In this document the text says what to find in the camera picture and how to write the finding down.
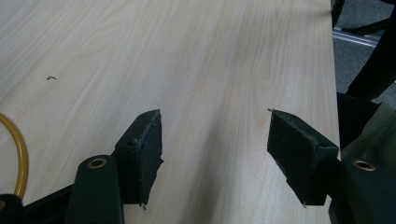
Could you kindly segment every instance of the black chair leg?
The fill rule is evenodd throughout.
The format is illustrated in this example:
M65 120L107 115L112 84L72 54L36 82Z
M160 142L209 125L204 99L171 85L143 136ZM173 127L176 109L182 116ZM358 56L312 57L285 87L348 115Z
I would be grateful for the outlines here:
M396 8L373 54L349 86L346 95L366 100L377 98L396 79Z

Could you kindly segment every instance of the gray floor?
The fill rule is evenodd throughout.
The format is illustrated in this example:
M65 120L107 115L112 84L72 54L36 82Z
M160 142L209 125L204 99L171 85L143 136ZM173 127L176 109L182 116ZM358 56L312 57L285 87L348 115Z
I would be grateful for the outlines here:
M359 27L390 16L392 5L379 0L346 0L336 26ZM334 60L337 91L345 93L349 84L363 68L374 48L334 39ZM396 84L390 86L374 102L385 102L396 109Z

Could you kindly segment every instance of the yellow tube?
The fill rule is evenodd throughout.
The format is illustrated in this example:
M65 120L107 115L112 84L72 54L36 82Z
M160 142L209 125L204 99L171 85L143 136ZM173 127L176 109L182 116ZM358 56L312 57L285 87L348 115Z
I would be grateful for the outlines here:
M18 178L17 184L15 186L14 194L18 195L21 199L23 198L24 192L26 190L29 160L27 157L26 144L23 140L21 132L18 130L17 126L12 123L6 116L0 113L0 122L2 122L14 139L15 146L17 147L18 153Z

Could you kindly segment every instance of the wooden table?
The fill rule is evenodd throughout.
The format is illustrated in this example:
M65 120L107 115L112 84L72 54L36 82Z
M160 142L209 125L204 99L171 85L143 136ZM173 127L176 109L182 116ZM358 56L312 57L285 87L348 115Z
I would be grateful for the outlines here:
M0 2L0 111L20 128L24 204L110 154L160 108L163 159L126 223L327 223L303 208L266 152L271 113L338 143L329 0ZM17 157L0 126L0 193Z

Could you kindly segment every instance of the yellow cable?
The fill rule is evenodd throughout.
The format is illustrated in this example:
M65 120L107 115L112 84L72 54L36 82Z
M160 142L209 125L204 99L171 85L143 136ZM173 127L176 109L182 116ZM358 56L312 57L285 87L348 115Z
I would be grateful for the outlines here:
M14 194L18 195L21 199L26 190L27 183L27 172L29 167L29 161L27 158L26 144L23 140L21 132L18 130L17 126L12 123L6 116L0 113L0 122L2 122L14 138L15 146L17 147L18 153L18 179L15 185Z

